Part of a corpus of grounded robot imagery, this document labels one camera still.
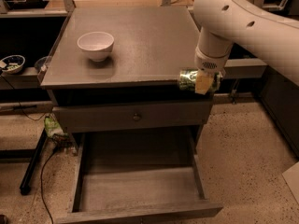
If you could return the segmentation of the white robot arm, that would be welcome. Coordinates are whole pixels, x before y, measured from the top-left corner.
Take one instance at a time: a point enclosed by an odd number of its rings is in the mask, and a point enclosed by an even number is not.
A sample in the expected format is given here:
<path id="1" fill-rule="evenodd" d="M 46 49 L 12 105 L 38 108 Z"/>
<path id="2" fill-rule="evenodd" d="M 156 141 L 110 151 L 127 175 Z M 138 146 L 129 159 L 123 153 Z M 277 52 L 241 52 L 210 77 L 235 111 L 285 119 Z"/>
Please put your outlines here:
<path id="1" fill-rule="evenodd" d="M 201 26 L 195 48 L 195 91 L 207 93 L 237 44 L 294 84 L 299 84 L 298 21 L 262 9 L 263 0 L 194 0 Z"/>

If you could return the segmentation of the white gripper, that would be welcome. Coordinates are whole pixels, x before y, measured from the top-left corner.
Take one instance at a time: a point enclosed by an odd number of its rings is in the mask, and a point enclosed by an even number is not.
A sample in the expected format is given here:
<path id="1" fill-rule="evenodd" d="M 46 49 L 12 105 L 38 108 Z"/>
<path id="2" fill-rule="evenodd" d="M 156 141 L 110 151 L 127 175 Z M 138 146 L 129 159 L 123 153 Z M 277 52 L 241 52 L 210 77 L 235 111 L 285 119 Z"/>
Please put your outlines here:
<path id="1" fill-rule="evenodd" d="M 225 66 L 229 56 L 227 49 L 208 48 L 204 50 L 199 46 L 195 49 L 194 62 L 198 69 L 195 80 L 195 92 L 206 94 L 213 84 L 211 74 L 220 72 Z"/>

